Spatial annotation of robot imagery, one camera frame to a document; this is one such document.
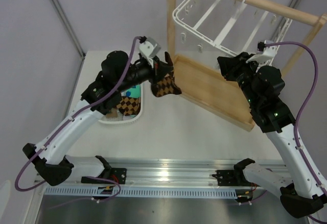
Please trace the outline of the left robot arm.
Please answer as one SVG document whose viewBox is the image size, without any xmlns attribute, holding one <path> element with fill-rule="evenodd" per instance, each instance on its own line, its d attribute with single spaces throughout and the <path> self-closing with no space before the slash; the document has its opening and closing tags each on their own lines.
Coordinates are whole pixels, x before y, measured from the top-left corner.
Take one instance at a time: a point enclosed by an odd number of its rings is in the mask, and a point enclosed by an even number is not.
<svg viewBox="0 0 327 224">
<path fill-rule="evenodd" d="M 44 182 L 57 186 L 72 175 L 87 182 L 106 183 L 110 179 L 111 166 L 103 157 L 69 159 L 66 153 L 90 126 L 120 103 L 123 91 L 144 81 L 153 84 L 162 81 L 174 69 L 169 53 L 165 53 L 163 62 L 155 57 L 153 66 L 144 57 L 134 64 L 130 58 L 124 51 L 110 52 L 101 63 L 102 69 L 95 81 L 82 93 L 72 114 L 44 141 L 28 143 L 23 147 L 24 154 Z"/>
</svg>

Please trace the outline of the brown checkered sock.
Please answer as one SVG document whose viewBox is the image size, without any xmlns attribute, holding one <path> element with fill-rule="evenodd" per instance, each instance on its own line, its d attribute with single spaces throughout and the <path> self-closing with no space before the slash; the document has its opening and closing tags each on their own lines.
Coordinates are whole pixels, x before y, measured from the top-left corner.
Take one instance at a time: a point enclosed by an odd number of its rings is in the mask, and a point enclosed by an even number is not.
<svg viewBox="0 0 327 224">
<path fill-rule="evenodd" d="M 165 95 L 181 95 L 181 89 L 175 83 L 175 77 L 173 73 L 170 73 L 164 77 L 163 80 L 151 85 L 151 92 L 155 97 L 162 97 Z"/>
<path fill-rule="evenodd" d="M 138 115 L 141 110 L 141 99 L 123 96 L 116 108 L 124 116 Z"/>
</svg>

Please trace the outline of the white plastic clip hanger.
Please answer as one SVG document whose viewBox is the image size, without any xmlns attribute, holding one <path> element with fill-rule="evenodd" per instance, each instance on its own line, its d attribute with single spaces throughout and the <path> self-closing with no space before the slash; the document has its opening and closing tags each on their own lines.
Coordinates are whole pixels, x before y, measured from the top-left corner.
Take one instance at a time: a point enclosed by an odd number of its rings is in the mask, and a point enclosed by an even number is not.
<svg viewBox="0 0 327 224">
<path fill-rule="evenodd" d="M 283 41 L 292 20 L 237 0 L 183 0 L 172 18 L 181 30 L 181 42 L 188 36 L 199 40 L 197 49 L 215 48 L 228 56 L 254 53 L 263 40 Z"/>
</svg>

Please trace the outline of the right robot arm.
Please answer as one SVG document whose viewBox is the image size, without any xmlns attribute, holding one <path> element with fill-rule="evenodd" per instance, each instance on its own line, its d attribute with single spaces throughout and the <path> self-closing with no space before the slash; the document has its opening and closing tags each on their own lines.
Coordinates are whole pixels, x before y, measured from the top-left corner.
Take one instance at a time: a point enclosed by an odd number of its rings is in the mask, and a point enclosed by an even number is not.
<svg viewBox="0 0 327 224">
<path fill-rule="evenodd" d="M 326 204 L 326 178 L 319 174 L 300 136 L 295 135 L 295 118 L 279 98 L 285 86 L 281 71 L 259 66 L 252 56 L 242 52 L 235 57 L 218 57 L 217 61 L 224 79 L 237 82 L 253 121 L 279 152 L 290 177 L 244 159 L 234 165 L 233 179 L 239 185 L 249 182 L 265 188 L 294 218 L 309 216 Z"/>
</svg>

